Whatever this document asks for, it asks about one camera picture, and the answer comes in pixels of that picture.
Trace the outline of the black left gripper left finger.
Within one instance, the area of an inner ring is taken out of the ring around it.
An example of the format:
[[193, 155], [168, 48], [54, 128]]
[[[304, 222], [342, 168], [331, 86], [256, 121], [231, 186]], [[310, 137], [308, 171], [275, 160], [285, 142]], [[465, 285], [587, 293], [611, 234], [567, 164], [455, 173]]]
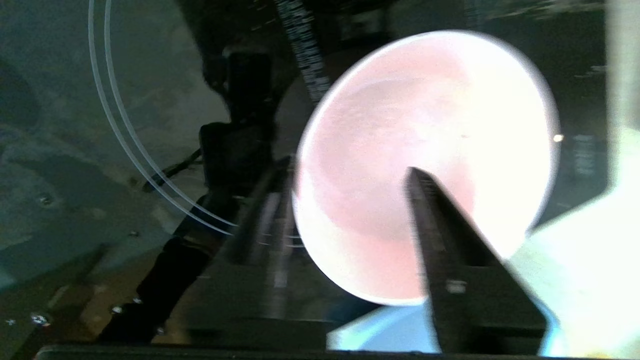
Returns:
[[230, 227], [215, 256], [182, 294], [165, 325], [169, 341], [194, 346], [324, 346], [314, 306], [317, 271], [295, 238], [291, 183], [295, 161], [269, 166], [234, 198]]

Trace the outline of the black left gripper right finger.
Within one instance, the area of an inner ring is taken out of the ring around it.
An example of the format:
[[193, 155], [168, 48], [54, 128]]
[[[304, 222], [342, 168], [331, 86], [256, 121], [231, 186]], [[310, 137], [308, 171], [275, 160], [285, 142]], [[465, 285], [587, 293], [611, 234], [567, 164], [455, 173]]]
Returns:
[[423, 289], [443, 353], [540, 353], [547, 316], [432, 174], [407, 169]]

